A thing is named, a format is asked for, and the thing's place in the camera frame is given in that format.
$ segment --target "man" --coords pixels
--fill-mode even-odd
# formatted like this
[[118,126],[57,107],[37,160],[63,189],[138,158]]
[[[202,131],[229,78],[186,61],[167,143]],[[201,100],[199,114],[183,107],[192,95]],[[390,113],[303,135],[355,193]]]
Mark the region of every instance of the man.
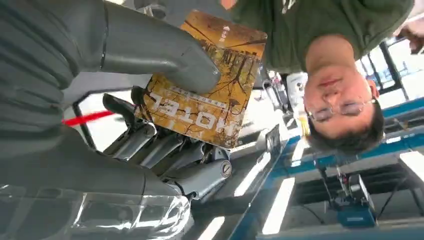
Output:
[[413,0],[222,0],[235,22],[268,34],[264,62],[308,73],[304,105],[312,146],[357,154],[383,137],[372,80],[355,62],[407,18]]

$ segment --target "man's ear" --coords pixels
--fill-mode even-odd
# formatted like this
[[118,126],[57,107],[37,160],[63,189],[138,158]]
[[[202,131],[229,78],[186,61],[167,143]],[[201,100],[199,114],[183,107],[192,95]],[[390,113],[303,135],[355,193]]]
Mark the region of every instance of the man's ear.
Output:
[[376,83],[373,80],[367,80],[369,88],[371,89],[371,94],[374,98],[378,99],[380,97],[380,93],[377,90]]

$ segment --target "fluorescent light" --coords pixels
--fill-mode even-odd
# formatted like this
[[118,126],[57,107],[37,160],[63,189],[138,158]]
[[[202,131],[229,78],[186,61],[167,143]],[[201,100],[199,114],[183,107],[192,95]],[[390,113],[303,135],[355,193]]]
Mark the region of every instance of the fluorescent light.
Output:
[[283,222],[284,215],[286,214],[286,209],[289,205],[290,196],[292,195],[294,186],[294,177],[286,178],[282,181],[271,210],[269,211],[268,218],[263,225],[263,234],[277,234],[280,231],[281,223]]
[[300,160],[292,161],[291,167],[292,168],[299,167],[301,164],[302,164],[302,162]]
[[197,240],[212,240],[225,221],[224,216],[215,217]]
[[271,154],[269,152],[265,152],[262,155],[260,161],[252,167],[249,173],[244,177],[243,181],[241,181],[240,185],[238,185],[238,187],[235,189],[234,197],[240,197],[246,193],[248,188],[252,185],[253,180],[255,180],[256,176],[262,170],[264,170],[265,166],[270,162],[270,160]]
[[255,145],[256,145],[256,142],[253,141],[244,145],[236,146],[235,148],[231,149],[231,153],[235,153],[243,149],[251,148],[251,147],[254,147]]
[[385,141],[386,144],[396,143],[402,140],[400,136],[389,138]]
[[304,154],[304,150],[309,147],[309,144],[306,142],[304,138],[301,138],[297,144],[296,148],[294,148],[293,155],[291,156],[291,161],[297,161],[302,159],[302,156]]
[[125,2],[125,0],[106,0],[108,2],[114,3],[114,4],[123,4]]
[[424,181],[424,156],[421,153],[417,151],[402,153],[400,159]]

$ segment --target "clear plastic cover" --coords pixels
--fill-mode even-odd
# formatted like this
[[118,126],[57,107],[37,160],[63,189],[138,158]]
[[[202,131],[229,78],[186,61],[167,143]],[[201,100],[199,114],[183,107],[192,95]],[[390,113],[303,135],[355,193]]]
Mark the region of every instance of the clear plastic cover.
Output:
[[166,240],[190,219],[184,196],[0,184],[0,239]]

